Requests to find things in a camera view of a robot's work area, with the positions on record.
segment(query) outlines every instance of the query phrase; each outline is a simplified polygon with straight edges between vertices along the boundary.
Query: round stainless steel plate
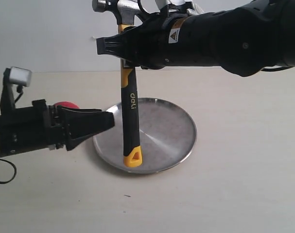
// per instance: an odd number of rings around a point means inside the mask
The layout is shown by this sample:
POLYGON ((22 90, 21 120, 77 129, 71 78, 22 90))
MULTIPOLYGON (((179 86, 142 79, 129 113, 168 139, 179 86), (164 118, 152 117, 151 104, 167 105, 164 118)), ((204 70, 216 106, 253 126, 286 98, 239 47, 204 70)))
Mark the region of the round stainless steel plate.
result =
POLYGON ((139 98, 143 164, 126 167, 123 164, 121 103, 107 111, 114 114, 115 127, 94 136, 94 145, 101 158, 123 171, 149 174, 167 170, 183 162, 196 143, 196 125, 182 108, 166 100, 139 98))

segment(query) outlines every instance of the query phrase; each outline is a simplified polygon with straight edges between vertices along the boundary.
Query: beige table surface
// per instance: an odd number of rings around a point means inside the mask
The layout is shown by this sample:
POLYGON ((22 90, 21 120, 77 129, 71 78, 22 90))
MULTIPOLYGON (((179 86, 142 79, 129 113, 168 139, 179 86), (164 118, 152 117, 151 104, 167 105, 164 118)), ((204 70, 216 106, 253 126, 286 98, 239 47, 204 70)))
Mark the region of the beige table surface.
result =
MULTIPOLYGON (((18 106, 105 109, 120 101, 119 87, 118 72, 34 74, 18 106)), ((249 78, 141 71, 138 90, 193 117, 192 155, 140 177, 102 162, 92 140, 8 157, 18 174, 0 185, 0 233, 295 233, 295 69, 249 78)), ((0 163, 0 179, 11 174, 0 163)))

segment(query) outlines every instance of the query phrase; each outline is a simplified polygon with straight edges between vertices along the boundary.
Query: hammer handle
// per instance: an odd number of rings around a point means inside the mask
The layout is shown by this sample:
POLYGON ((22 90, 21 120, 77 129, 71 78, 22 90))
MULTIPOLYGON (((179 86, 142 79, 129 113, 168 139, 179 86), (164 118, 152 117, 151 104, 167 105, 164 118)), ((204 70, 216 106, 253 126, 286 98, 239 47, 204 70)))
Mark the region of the hammer handle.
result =
MULTIPOLYGON (((119 25, 122 33, 127 25, 119 25)), ((123 163, 138 167, 143 162, 139 136, 139 105, 135 67, 124 67, 121 60, 121 105, 123 127, 123 163)))

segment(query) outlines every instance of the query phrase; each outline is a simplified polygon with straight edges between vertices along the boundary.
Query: claw hammer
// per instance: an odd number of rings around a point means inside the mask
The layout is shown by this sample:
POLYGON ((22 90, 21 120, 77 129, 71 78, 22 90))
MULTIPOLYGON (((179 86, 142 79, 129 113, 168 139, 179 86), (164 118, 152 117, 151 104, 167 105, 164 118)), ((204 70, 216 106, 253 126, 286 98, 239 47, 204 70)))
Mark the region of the claw hammer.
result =
MULTIPOLYGON (((136 0, 93 0, 95 12, 110 11, 117 20, 118 33, 134 26, 135 16, 142 14, 136 0)), ((138 167, 143 162, 139 136, 139 106, 135 66, 121 59, 121 106, 123 128, 123 163, 138 167)))

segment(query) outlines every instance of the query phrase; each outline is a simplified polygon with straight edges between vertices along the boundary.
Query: red object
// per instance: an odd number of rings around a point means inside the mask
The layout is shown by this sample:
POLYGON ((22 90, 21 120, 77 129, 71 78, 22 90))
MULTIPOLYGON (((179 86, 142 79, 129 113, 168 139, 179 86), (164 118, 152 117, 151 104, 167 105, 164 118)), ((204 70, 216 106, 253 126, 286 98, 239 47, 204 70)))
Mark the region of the red object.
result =
POLYGON ((61 105, 61 106, 66 107, 66 108, 79 109, 79 107, 76 104, 71 103, 71 102, 67 102, 67 101, 58 102, 58 103, 55 103, 54 105, 56 105, 56 106, 61 105))

